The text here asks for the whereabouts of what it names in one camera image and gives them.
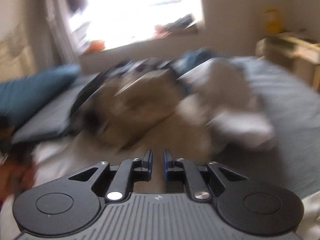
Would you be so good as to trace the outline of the grey bed sheet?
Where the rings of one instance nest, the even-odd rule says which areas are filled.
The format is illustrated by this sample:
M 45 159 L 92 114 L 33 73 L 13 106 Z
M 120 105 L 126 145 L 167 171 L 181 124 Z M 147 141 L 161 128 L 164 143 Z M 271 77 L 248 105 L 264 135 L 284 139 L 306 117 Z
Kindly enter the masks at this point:
M 153 151 L 149 183 L 137 192 L 175 191 L 164 180 L 163 151 L 217 161 L 305 198 L 319 191 L 319 94 L 284 68 L 253 57 L 146 59 L 98 75 L 77 97 L 70 136 L 19 144 L 41 185 L 98 161 L 117 165 Z

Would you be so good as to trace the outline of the light window curtain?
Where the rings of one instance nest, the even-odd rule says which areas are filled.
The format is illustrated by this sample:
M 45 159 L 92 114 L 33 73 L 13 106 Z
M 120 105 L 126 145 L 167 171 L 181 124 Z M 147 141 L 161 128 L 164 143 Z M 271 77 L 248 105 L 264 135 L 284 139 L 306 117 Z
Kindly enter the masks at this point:
M 63 63 L 79 63 L 88 45 L 88 21 L 82 13 L 87 0 L 45 0 L 46 19 L 55 46 Z

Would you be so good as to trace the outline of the orange object on windowsill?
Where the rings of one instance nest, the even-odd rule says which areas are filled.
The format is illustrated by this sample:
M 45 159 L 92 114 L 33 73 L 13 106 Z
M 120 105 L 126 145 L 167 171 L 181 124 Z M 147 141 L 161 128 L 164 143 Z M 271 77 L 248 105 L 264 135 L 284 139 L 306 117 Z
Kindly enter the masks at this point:
M 85 50 L 85 53 L 94 53 L 98 51 L 103 51 L 105 49 L 105 42 L 102 40 L 94 40 L 90 43 L 88 48 Z

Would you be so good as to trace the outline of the teal quilted duvet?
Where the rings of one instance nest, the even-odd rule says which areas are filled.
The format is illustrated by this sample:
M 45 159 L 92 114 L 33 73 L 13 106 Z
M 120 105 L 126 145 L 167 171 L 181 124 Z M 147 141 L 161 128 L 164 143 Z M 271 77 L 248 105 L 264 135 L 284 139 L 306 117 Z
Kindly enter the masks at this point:
M 77 64 L 67 64 L 1 82 L 1 127 L 21 127 L 79 75 Z

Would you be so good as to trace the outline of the yellow bottle on shelf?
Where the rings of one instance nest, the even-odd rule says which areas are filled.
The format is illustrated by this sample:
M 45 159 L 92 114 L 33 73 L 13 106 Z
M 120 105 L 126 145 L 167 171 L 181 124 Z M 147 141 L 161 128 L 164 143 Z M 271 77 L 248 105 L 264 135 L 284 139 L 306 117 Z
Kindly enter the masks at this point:
M 270 8 L 263 12 L 263 28 L 266 35 L 277 35 L 283 31 L 280 13 L 277 8 Z

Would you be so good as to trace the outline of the white crumpled garment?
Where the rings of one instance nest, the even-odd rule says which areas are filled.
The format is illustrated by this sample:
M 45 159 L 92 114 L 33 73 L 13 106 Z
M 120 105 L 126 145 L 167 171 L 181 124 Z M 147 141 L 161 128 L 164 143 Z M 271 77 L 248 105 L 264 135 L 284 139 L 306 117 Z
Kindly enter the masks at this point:
M 188 89 L 212 145 L 235 144 L 249 151 L 275 145 L 274 127 L 261 110 L 243 71 L 223 58 L 209 59 L 178 78 Z

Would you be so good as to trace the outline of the dark clutter on windowsill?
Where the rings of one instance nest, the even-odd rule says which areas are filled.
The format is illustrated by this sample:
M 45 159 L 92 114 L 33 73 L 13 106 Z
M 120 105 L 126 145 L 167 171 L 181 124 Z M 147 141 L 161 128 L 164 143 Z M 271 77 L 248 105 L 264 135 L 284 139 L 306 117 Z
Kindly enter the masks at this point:
M 199 29 L 192 14 L 187 14 L 175 22 L 155 26 L 155 36 L 180 36 L 197 34 Z

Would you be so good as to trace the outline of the wooden bedside shelf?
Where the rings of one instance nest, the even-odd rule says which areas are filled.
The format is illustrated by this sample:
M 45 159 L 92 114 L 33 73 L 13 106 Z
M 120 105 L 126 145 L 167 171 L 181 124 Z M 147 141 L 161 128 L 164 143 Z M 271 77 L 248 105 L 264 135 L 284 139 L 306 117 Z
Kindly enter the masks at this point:
M 284 34 L 269 35 L 256 44 L 255 55 L 280 65 L 319 91 L 319 44 Z

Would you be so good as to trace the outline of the carved cream headboard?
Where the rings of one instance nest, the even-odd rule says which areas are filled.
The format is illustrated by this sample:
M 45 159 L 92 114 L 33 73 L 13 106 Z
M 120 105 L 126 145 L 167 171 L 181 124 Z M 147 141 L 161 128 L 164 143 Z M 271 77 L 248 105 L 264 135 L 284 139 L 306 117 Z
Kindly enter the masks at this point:
M 22 23 L 1 40 L 1 81 L 35 74 L 37 66 Z

